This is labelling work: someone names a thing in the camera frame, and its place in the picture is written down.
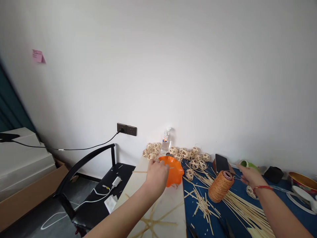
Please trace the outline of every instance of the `brown twine roll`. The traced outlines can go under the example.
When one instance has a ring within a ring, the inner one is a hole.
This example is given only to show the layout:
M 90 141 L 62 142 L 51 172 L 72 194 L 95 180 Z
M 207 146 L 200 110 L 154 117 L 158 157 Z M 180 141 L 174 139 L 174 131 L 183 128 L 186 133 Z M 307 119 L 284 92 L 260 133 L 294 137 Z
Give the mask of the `brown twine roll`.
M 220 202 L 225 197 L 233 183 L 234 179 L 228 171 L 220 171 L 208 189 L 208 196 L 214 203 Z

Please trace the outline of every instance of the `white foam board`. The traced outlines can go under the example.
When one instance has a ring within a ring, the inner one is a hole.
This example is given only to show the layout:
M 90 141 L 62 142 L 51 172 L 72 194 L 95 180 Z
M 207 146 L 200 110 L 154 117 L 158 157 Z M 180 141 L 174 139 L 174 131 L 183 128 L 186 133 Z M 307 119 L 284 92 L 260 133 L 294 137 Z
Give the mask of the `white foam board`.
M 20 135 L 20 137 L 15 138 L 14 140 L 26 145 L 40 146 L 40 142 L 37 139 L 36 134 L 25 127 L 11 130 L 11 131 L 2 132 L 2 133 Z M 13 151 L 14 152 L 26 151 L 29 149 L 31 148 L 14 143 L 14 142 L 0 143 L 0 151 L 2 154 L 12 153 Z
M 43 148 L 31 148 L 26 151 L 18 152 L 12 151 L 6 154 L 3 154 L 1 149 L 0 147 L 0 177 L 50 155 L 47 150 Z
M 37 161 L 0 176 L 0 191 L 54 164 L 55 161 L 52 154 L 44 154 L 38 157 Z
M 31 185 L 32 183 L 38 181 L 39 179 L 41 179 L 42 177 L 44 177 L 45 175 L 53 172 L 54 170 L 56 170 L 56 166 L 52 165 L 49 166 L 45 169 L 43 169 L 42 171 L 33 174 L 31 176 L 29 176 L 28 178 L 11 185 L 10 187 L 0 191 L 0 202 L 5 200 L 6 198 L 12 196 L 13 194 L 17 193 L 18 191 L 26 188 L 27 186 Z

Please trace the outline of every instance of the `black container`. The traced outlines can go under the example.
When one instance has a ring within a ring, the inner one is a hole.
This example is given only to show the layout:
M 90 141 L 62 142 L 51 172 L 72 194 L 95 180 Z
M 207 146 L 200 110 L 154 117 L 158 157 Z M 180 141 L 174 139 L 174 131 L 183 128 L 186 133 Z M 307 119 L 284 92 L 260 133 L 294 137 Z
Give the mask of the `black container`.
M 269 169 L 264 173 L 264 177 L 272 183 L 279 183 L 283 178 L 283 171 L 278 167 L 270 166 Z

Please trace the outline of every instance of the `hand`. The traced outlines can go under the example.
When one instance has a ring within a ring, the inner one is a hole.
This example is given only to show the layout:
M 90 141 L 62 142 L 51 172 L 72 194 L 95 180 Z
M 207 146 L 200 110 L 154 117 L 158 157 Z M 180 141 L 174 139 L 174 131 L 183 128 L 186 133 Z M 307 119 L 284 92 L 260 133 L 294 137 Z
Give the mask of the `hand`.
M 242 182 L 250 185 L 252 189 L 256 186 L 268 186 L 262 175 L 254 168 L 246 168 L 240 164 L 237 164 L 237 167 L 243 173 Z
M 149 161 L 146 181 L 143 185 L 155 199 L 158 199 L 165 190 L 168 172 L 169 165 L 165 165 L 163 160 L 155 162 L 151 159 Z

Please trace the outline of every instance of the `beige table surface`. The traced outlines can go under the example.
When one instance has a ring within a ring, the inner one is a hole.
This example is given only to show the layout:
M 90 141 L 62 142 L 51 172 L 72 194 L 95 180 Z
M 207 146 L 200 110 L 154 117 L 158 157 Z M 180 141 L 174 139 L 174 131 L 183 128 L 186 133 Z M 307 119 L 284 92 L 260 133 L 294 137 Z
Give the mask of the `beige table surface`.
M 136 166 L 134 171 L 147 171 L 148 168 L 148 160 L 145 157 L 140 159 L 139 164 Z M 122 205 L 128 198 L 128 196 L 132 196 L 144 183 L 146 179 L 146 173 L 133 173 L 122 192 L 115 208 L 117 209 L 120 205 Z M 168 213 L 174 207 L 184 202 L 184 192 L 183 192 L 183 183 L 181 183 L 178 187 L 173 185 L 169 188 L 166 188 L 164 193 L 157 201 L 157 206 L 155 212 L 153 214 L 153 220 L 158 220 L 163 215 Z M 150 208 L 144 218 L 149 219 L 152 208 Z M 162 221 L 167 222 L 176 222 L 177 226 L 171 225 L 163 225 L 163 224 L 155 224 L 153 229 L 159 238 L 164 237 L 186 237 L 186 218 L 185 218 L 185 205 L 184 203 L 167 215 Z M 128 237 L 133 237 L 140 231 L 142 231 L 146 227 L 146 224 L 143 221 L 139 221 L 134 229 L 131 231 Z M 151 238 L 152 233 L 150 230 L 144 232 L 144 238 Z

